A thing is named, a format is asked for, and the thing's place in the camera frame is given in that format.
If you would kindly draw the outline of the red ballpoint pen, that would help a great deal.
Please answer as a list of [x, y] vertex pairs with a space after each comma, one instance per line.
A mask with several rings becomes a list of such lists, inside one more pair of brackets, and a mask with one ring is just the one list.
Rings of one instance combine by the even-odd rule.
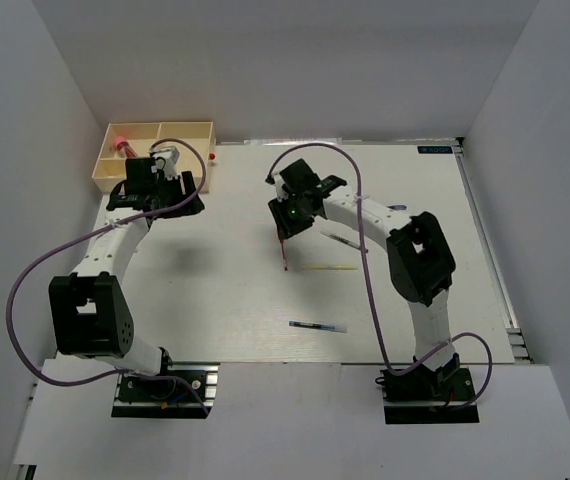
[[285, 272], [287, 272], [289, 270], [289, 267], [288, 267], [288, 261], [287, 261], [286, 253], [285, 253], [284, 240], [281, 238], [280, 235], [277, 235], [277, 237], [278, 237], [278, 242], [279, 242], [279, 247], [280, 247], [283, 269]]

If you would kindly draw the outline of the pink capped marker tube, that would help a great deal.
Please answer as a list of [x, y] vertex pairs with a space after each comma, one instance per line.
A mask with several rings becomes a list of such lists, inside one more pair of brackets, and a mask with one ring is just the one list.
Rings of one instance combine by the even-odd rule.
[[136, 158], [137, 153], [129, 140], [124, 136], [117, 136], [113, 141], [114, 151], [122, 158]]

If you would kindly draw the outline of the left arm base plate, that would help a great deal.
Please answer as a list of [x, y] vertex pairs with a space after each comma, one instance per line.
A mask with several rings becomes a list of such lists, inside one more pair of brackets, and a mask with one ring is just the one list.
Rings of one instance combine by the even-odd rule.
[[217, 364], [173, 364], [171, 380], [151, 381], [121, 376], [112, 404], [112, 418], [206, 419], [216, 397]]

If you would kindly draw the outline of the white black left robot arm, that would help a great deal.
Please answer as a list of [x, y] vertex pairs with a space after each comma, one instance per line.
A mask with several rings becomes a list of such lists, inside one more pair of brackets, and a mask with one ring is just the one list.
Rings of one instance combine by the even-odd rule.
[[126, 269], [156, 219], [196, 215], [204, 204], [191, 172], [177, 171], [179, 152], [164, 148], [128, 158], [126, 178], [109, 194], [103, 226], [84, 259], [49, 285], [58, 350], [142, 376], [142, 387], [164, 399], [176, 387], [167, 352], [142, 340], [121, 288]]

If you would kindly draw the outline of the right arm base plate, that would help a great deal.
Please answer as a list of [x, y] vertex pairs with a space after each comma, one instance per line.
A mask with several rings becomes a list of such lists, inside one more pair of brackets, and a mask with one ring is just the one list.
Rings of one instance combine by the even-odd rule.
[[395, 377], [382, 370], [375, 379], [381, 388], [383, 410], [387, 425], [438, 425], [478, 424], [478, 408], [475, 404], [462, 407], [476, 392], [471, 373], [459, 369], [445, 383], [433, 389], [421, 384], [411, 374]]

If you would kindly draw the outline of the yellow highlighter pen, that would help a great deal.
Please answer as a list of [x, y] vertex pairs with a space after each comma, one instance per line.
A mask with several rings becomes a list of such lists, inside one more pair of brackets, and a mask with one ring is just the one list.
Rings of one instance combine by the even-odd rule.
[[304, 264], [301, 269], [306, 271], [357, 271], [358, 267], [342, 264]]

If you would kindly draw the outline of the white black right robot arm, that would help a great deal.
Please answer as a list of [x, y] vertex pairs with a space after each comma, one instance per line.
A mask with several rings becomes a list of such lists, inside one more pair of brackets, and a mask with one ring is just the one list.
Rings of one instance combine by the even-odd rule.
[[385, 250], [391, 283], [408, 303], [420, 364], [401, 375], [384, 374], [387, 395], [397, 400], [442, 397], [453, 385], [460, 359], [452, 345], [448, 295], [456, 265], [436, 217], [411, 216], [359, 196], [348, 183], [320, 178], [302, 159], [266, 182], [275, 187], [268, 202], [283, 240], [313, 226], [316, 218], [347, 226]]

